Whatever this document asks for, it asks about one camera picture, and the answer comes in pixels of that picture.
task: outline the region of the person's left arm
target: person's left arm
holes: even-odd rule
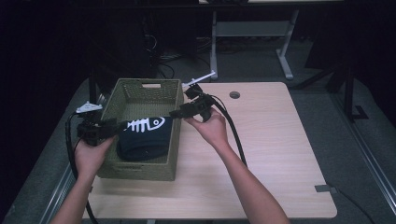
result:
[[[81,223],[88,195],[96,173],[105,160],[105,155],[114,138],[108,138],[97,147],[81,140],[76,147],[76,166],[78,179],[51,224]]]

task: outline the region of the gray carpet floor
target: gray carpet floor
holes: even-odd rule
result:
[[[319,72],[304,68],[312,43],[292,41],[287,58],[294,80],[286,80],[282,74],[275,50],[282,45],[282,39],[238,39],[219,46],[217,82],[280,81],[292,86]],[[166,64],[175,71],[174,78],[183,82],[209,73],[208,52],[199,54],[200,59],[179,58]],[[170,77],[172,71],[161,69]],[[373,219],[374,223],[396,223],[396,216],[390,209],[383,193],[367,167],[359,144],[353,138],[343,114],[337,109],[335,99],[342,99],[343,93],[330,95],[324,89],[328,77],[300,91],[290,91],[292,100],[304,125],[304,129],[318,159],[324,178],[348,195]],[[69,114],[83,105],[87,99],[88,83],[85,81],[65,109],[64,116],[54,130],[34,170],[28,177],[18,198],[4,223],[40,223],[51,194],[59,183],[67,166],[64,143],[64,123]],[[389,181],[396,183],[396,130],[376,106],[373,97],[364,85],[355,81],[354,105],[361,105],[369,119],[357,120],[354,124],[372,150]],[[361,209],[342,193],[332,195],[338,214],[331,219],[293,219],[292,223],[371,223]],[[146,223],[146,220],[108,220],[99,223]],[[157,220],[157,223],[206,223],[203,220]],[[215,220],[214,223],[248,223],[246,220]]]

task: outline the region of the table in background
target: table in background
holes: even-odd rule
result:
[[[249,170],[273,193],[289,218],[337,214],[304,127],[283,83],[200,84],[226,105]],[[232,99],[231,91],[240,98]],[[237,151],[229,126],[228,136]],[[97,218],[242,219],[246,215],[216,151],[182,122],[175,181],[102,179],[89,201]]]

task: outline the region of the person's left hand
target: person's left hand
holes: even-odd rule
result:
[[[115,137],[107,138],[99,146],[88,145],[84,140],[80,140],[76,146],[76,166],[78,178],[94,179],[97,171],[105,160],[105,155]]]

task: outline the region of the woven basket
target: woven basket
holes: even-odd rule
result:
[[[121,78],[112,92],[102,119],[117,121],[167,117],[183,104],[180,80]],[[116,152],[118,137],[98,172],[102,178],[166,180],[176,178],[180,119],[174,119],[168,154],[148,161],[123,161]]]

